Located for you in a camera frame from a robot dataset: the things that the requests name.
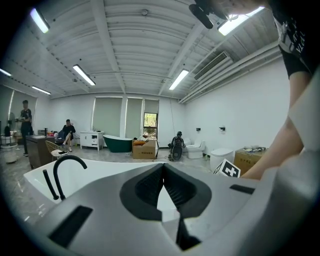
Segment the table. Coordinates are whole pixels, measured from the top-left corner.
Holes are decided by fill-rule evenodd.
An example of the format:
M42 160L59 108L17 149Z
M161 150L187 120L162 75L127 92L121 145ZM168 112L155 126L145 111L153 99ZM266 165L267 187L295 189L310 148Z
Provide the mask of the table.
M29 135L26 137L26 147L28 149L31 169L53 162L53 157L48 151L46 141L55 143L55 138L43 135Z

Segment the marble floor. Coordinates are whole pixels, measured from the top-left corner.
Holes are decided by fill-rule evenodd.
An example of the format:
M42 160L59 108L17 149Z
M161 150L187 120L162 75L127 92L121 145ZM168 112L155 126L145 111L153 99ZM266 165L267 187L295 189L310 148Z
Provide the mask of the marble floor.
M0 152L0 185L1 191L5 196L11 211L23 221L34 224L43 212L41 206L38 207L34 202L25 183L23 175L31 171L29 159L23 156L24 150L20 146L20 150L15 151L18 160L15 163L7 164L4 160L3 153ZM170 162L167 157L168 149L160 149L157 159L133 159L130 153L112 153L107 148L99 152L94 148L74 147L70 153L82 159L106 161L106 162L125 162L125 163L141 163L141 162ZM209 159L188 159L182 156L180 161L170 162L173 166L188 169L197 169L197 171L209 172Z

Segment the white toilet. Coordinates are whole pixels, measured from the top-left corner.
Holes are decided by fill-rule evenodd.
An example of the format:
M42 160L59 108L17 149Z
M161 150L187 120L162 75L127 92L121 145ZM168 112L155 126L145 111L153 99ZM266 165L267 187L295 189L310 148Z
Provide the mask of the white toilet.
M205 147L206 143L202 141L202 139L196 139L193 145L187 145L185 147L187 157L190 159L202 158Z
M214 171L218 165L227 159L231 163L233 162L233 150L229 148L218 148L210 153L210 169Z

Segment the black slot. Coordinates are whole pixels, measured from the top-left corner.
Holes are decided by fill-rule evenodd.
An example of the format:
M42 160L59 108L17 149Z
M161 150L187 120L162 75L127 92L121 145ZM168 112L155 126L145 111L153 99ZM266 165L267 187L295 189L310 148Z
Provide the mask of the black slot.
M236 191L239 191L239 192L243 192L243 193L246 193L246 194L250 194L252 195L255 191L254 188L252 187L248 187L248 186L241 186L241 185L237 185L237 184L234 184L230 187L230 189L232 190L236 190Z
M49 238L62 247L68 247L78 233L93 209L78 206L72 213L53 231Z

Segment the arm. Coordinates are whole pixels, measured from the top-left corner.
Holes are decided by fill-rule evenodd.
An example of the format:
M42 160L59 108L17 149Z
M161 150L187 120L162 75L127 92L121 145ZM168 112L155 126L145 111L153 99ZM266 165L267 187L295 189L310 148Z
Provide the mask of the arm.
M23 122L30 122L30 121L31 121L31 118L32 118L32 116L31 116L31 110L29 109L29 111L28 111L28 118L27 118L27 119L24 119Z
M305 71L298 71L290 75L290 108L303 93L310 80L310 74ZM303 148L304 145L295 126L287 117L267 152L241 177L259 180L266 169L280 166L284 160L299 154Z

